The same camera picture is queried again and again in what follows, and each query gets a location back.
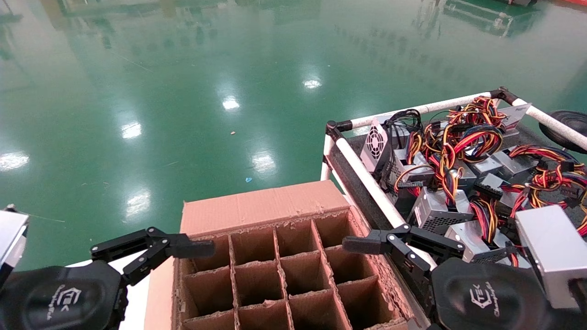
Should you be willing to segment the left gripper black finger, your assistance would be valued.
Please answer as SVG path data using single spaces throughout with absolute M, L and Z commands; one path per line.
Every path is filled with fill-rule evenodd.
M 92 261 L 105 263 L 140 253 L 123 268 L 122 274 L 128 286 L 135 286 L 170 257 L 209 258 L 214 255 L 215 250 L 216 245 L 212 240 L 193 242 L 187 234 L 168 234 L 158 228 L 149 227 L 99 243 L 90 249 L 90 253 Z

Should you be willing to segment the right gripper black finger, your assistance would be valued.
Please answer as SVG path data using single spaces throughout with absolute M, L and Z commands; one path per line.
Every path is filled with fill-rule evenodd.
M 413 294 L 431 294 L 432 266 L 415 251 L 424 251 L 436 263 L 462 258 L 464 246 L 444 236 L 405 224 L 392 230 L 371 230 L 366 237 L 346 236 L 343 249 L 351 253 L 388 255 Z

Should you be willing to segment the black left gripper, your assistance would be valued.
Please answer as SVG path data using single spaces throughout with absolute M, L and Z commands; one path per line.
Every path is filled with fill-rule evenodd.
M 3 330 L 117 330 L 127 286 L 107 263 L 13 272 L 1 288 Z

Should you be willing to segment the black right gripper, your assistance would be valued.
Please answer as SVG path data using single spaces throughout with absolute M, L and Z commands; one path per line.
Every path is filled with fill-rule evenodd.
M 534 271 L 451 258 L 431 273 L 441 330 L 556 330 L 557 314 Z

